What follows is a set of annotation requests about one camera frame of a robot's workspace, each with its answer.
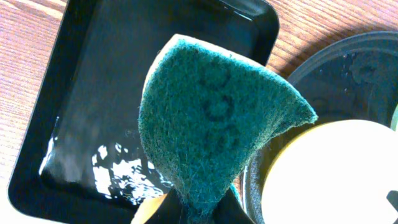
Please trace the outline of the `pale green plate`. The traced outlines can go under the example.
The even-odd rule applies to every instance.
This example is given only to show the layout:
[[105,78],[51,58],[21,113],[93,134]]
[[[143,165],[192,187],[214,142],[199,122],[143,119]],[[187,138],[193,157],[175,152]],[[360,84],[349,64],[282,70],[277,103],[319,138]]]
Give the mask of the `pale green plate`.
[[397,131],[397,129],[398,129],[397,125],[398,125],[398,105],[396,106],[396,108],[392,114],[390,128],[394,131]]

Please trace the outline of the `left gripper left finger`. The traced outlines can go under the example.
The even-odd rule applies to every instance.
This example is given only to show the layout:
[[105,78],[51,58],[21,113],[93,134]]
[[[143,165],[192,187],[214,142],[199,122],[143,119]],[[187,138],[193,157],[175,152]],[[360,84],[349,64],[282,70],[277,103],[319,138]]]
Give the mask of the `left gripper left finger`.
[[145,224],[187,224],[186,208],[180,194],[175,189],[171,189],[160,207]]

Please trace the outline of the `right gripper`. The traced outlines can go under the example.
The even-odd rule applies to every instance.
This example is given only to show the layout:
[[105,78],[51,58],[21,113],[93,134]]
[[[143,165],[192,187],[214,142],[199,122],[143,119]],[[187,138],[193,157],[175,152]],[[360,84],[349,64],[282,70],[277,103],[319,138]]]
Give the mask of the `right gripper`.
[[394,207],[394,209],[396,211],[398,211],[398,191],[396,190],[391,190],[388,194],[387,194],[387,200],[389,201],[389,203]]

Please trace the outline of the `yellow plate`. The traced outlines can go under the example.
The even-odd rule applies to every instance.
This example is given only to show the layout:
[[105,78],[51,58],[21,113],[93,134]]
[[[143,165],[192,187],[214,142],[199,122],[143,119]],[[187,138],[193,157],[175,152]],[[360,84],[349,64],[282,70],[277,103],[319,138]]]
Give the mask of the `yellow plate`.
[[316,126],[291,140],[262,190],[266,223],[387,223],[397,211],[397,132],[365,120]]

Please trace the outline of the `green yellow sponge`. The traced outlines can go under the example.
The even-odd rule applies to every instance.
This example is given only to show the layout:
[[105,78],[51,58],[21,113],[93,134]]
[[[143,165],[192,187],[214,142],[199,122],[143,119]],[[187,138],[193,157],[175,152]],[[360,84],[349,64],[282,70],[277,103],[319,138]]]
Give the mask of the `green yellow sponge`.
[[271,139],[314,123],[285,79],[230,50],[175,34],[147,72],[138,130],[189,223],[213,223],[236,176]]

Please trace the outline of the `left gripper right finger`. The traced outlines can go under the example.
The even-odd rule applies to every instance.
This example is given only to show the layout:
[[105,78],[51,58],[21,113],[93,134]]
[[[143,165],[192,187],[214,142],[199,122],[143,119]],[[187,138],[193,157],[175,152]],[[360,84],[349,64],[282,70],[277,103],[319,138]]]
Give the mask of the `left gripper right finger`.
[[214,224],[254,224],[241,208],[231,189],[225,193],[214,210]]

